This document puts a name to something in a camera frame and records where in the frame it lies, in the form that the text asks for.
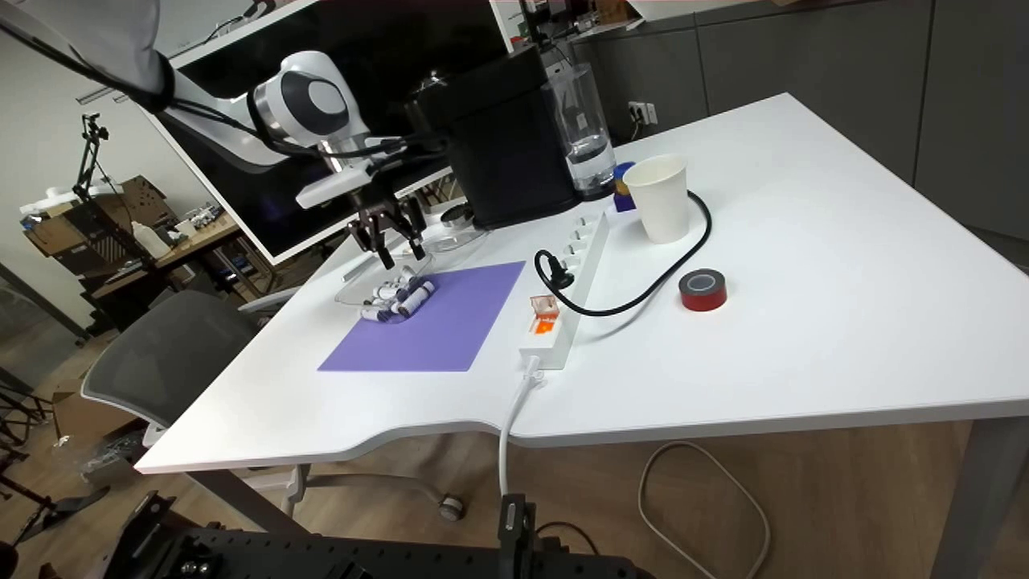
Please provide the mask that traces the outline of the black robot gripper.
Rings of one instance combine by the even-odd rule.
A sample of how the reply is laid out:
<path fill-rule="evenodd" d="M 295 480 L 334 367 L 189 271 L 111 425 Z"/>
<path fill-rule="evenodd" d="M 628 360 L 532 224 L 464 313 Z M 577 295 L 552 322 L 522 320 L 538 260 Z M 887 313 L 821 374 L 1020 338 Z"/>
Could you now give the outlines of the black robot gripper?
<path fill-rule="evenodd" d="M 414 260 L 425 260 L 418 198 L 400 197 L 394 187 L 370 185 L 350 197 L 350 208 L 350 232 L 356 238 L 370 238 L 370 249 L 375 251 L 387 271 L 396 267 L 394 251 L 387 246 L 389 232 L 404 238 Z"/>

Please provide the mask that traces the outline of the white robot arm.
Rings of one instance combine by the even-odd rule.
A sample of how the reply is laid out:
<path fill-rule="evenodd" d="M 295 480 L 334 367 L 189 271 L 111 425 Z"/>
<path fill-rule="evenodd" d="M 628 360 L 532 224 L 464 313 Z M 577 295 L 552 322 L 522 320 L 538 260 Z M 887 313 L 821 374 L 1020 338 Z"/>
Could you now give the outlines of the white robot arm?
<path fill-rule="evenodd" d="M 3 0 L 3 31 L 55 66 L 125 93 L 159 119 L 171 119 L 245 170 L 293 157 L 317 157 L 329 175 L 295 193 L 298 208 L 350 197 L 356 246 L 384 267 L 394 255 L 384 228 L 396 228 L 414 256 L 425 255 L 425 219 L 387 193 L 360 189 L 408 142 L 373 134 L 340 68 L 317 48 L 286 55 L 278 70 L 237 98 L 216 98 L 159 48 L 161 0 Z"/>

